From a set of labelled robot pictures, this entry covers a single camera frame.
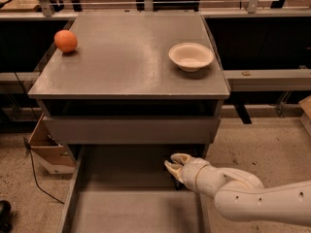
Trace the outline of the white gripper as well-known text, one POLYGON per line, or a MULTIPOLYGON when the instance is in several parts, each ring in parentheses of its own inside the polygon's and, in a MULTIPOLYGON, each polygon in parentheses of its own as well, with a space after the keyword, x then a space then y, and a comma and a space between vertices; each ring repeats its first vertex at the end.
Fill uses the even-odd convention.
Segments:
POLYGON ((187 153, 174 153, 170 162, 164 161, 167 171, 186 188, 213 198, 224 185, 220 169, 202 158, 193 158, 187 153))

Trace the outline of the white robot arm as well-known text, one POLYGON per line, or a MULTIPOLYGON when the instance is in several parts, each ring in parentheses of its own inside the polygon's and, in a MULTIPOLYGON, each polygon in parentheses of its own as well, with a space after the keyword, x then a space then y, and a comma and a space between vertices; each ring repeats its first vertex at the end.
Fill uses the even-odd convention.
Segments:
POLYGON ((213 199, 217 211, 229 220, 311 225, 310 181, 266 188, 249 172, 217 168, 186 153, 172 154, 164 165, 186 188, 213 199))

